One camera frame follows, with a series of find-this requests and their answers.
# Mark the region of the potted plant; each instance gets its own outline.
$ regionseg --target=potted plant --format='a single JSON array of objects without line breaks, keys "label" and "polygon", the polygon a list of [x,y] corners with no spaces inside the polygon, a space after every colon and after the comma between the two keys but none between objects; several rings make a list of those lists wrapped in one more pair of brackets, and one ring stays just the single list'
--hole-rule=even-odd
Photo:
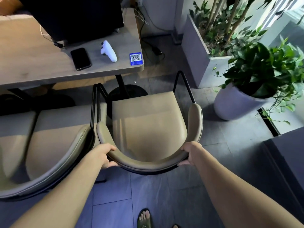
[{"label": "potted plant", "polygon": [[304,53],[299,47],[286,44],[287,39],[281,40],[278,48],[269,49],[254,42],[233,52],[228,63],[234,66],[223,74],[227,80],[214,101],[220,118],[238,119],[271,99],[272,106],[263,111],[270,120],[274,110],[294,110],[295,104],[289,101],[302,96]]},{"label": "potted plant", "polygon": [[[224,0],[214,0],[212,8],[207,8],[207,2],[203,1],[201,7],[194,2],[195,10],[190,10],[184,26],[182,48],[191,68],[197,88],[218,86],[225,81],[225,77],[217,78],[212,75],[212,70],[217,67],[220,73],[228,69],[227,61],[231,59],[231,47],[234,40],[241,38],[246,43],[258,40],[266,30],[261,27],[249,30],[246,27],[245,35],[236,33],[237,27],[252,16],[245,17],[254,0],[248,0],[247,4],[238,7],[239,0],[234,5],[221,10]],[[265,0],[267,5],[272,0]]]}]

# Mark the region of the game controller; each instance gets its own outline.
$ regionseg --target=game controller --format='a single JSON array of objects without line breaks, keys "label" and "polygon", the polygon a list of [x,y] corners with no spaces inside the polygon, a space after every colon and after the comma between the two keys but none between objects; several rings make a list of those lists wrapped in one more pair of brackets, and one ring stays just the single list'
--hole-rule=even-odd
[{"label": "game controller", "polygon": [[116,54],[107,40],[101,43],[100,53],[108,55],[112,62],[117,62]]}]

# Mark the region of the table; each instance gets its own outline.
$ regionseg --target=table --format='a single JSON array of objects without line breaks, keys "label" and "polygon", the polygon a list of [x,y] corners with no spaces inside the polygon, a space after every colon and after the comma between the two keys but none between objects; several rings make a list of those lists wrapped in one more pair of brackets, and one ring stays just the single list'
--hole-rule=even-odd
[{"label": "table", "polygon": [[[142,52],[134,10],[124,9],[123,18],[125,26],[119,33],[64,49],[40,34],[40,25],[33,17],[0,21],[0,87],[20,88],[142,71],[144,65],[130,65],[130,53]],[[104,40],[111,44],[117,62],[100,54]],[[77,71],[70,51],[80,47],[86,49],[92,66]]]}]

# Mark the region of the qr code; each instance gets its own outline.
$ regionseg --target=qr code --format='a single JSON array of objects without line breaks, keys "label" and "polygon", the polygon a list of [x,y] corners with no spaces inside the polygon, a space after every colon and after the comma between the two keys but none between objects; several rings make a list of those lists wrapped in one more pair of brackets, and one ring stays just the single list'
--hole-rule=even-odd
[{"label": "qr code", "polygon": [[135,62],[135,61],[141,61],[141,54],[137,53],[137,54],[131,54],[131,62]]}]

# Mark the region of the forearm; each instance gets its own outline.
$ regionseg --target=forearm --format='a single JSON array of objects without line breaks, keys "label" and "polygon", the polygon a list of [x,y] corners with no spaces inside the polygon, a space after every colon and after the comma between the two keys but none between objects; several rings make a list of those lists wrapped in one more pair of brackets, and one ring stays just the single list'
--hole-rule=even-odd
[{"label": "forearm", "polygon": [[86,155],[58,186],[19,218],[12,227],[74,227],[101,165],[98,153]]},{"label": "forearm", "polygon": [[254,188],[205,149],[194,158],[211,201],[229,227],[304,227],[274,200]]}]

